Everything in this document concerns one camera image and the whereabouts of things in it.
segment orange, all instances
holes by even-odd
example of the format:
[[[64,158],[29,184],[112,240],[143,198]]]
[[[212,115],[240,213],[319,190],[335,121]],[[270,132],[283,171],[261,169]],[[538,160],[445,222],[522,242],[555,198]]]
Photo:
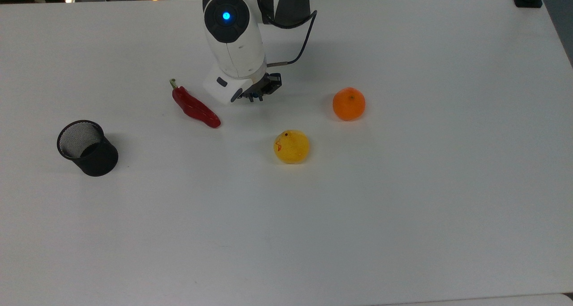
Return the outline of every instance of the orange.
[[[366,100],[360,91],[353,87],[347,87],[335,94],[334,99],[332,99],[332,108],[338,118],[354,120],[364,113]]]
[[[300,130],[285,130],[274,140],[273,147],[278,159],[287,164],[300,163],[311,149],[307,135]]]

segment red chili pepper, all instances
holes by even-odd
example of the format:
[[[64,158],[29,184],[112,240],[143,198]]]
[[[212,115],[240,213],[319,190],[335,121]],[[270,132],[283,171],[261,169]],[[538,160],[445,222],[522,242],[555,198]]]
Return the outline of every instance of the red chili pepper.
[[[171,79],[169,83],[171,83],[173,87],[173,99],[186,115],[205,122],[205,124],[211,128],[221,126],[219,117],[214,114],[213,111],[209,110],[203,102],[195,99],[184,87],[178,87],[175,83],[175,79]]]

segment black cable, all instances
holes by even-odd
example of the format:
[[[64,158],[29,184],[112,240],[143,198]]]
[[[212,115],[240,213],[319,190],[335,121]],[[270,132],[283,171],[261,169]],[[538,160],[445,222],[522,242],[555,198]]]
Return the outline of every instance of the black cable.
[[[283,29],[297,28],[299,26],[302,26],[304,23],[308,22],[309,20],[311,20],[311,24],[308,26],[307,37],[305,37],[305,39],[304,39],[303,47],[301,47],[299,55],[292,61],[270,63],[270,64],[266,65],[266,67],[291,65],[292,63],[295,63],[296,61],[298,61],[299,58],[303,55],[304,49],[307,46],[308,38],[309,38],[309,36],[311,36],[312,25],[315,22],[316,14],[318,12],[315,10],[313,13],[311,13],[307,18],[303,19],[301,22],[298,22],[298,23],[291,25],[291,26],[284,26],[284,25],[281,25],[278,22],[275,22],[274,20],[272,20],[272,18],[270,18],[270,16],[268,16],[266,14],[266,12],[263,11],[262,6],[261,6],[261,0],[257,0],[257,4],[258,4],[258,10],[261,12],[261,16],[264,17],[264,19],[266,19],[267,22],[269,22],[270,24],[272,24],[273,26],[276,26],[278,28],[283,28]]]
[[[299,58],[301,57],[301,55],[302,55],[303,52],[304,52],[304,48],[307,46],[308,38],[309,38],[309,36],[311,36],[312,25],[313,25],[314,22],[315,22],[316,14],[317,14],[317,11],[315,10],[315,11],[310,15],[310,17],[312,18],[312,19],[311,19],[311,24],[308,26],[307,37],[305,37],[305,39],[304,39],[303,47],[300,49],[299,55],[298,55],[294,60],[292,60],[292,61],[270,63],[269,65],[266,65],[266,67],[291,65],[292,63],[295,63],[296,61],[299,60]]]

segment yellow ball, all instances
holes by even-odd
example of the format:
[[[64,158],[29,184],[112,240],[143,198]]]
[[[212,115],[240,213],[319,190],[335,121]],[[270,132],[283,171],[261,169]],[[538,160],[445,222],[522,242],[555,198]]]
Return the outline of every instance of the yellow ball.
[[[274,154],[283,163],[300,163],[310,149],[307,136],[300,130],[285,130],[274,140]]]

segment white table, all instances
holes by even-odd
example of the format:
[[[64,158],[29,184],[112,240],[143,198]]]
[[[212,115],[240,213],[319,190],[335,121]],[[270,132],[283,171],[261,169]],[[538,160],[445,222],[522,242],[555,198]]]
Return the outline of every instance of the white table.
[[[358,306],[573,290],[573,69],[544,8],[315,0],[218,104],[198,1],[0,6],[0,304]],[[269,61],[305,28],[262,28]],[[186,117],[176,78],[223,121]],[[367,98],[341,122],[331,97]],[[83,175],[69,122],[119,151]],[[274,157],[300,129],[301,165]]]

